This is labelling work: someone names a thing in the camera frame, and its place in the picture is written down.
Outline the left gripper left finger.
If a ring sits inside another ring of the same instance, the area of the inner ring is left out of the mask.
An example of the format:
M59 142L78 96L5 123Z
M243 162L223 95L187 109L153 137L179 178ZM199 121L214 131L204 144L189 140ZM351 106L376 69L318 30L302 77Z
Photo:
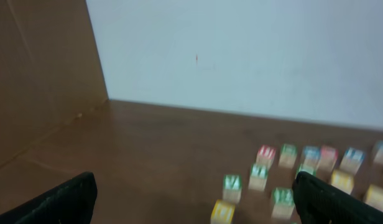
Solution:
M0 224L90 224L98 189L92 172L46 191L0 215Z

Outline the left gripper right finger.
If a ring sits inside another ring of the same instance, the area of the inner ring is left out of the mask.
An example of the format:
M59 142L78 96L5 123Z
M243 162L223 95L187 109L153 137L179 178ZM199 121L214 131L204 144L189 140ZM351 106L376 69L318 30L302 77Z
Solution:
M308 172L297 174L292 191L302 224L383 224L383 212Z

